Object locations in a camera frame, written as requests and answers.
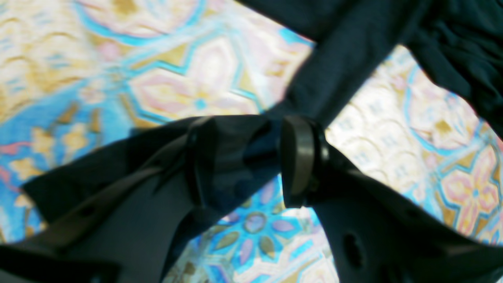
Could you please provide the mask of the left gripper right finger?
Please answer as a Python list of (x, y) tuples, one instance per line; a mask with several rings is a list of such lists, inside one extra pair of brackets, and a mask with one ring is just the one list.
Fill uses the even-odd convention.
[(495, 283), (501, 246), (465, 238), (363, 174), (307, 118), (282, 121), (287, 208), (312, 208), (341, 283)]

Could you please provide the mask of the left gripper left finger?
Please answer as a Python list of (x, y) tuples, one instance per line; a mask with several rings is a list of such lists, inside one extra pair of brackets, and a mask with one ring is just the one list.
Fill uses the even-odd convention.
[(179, 224), (207, 200), (196, 149), (212, 117), (47, 230), (1, 246), (2, 283), (158, 283)]

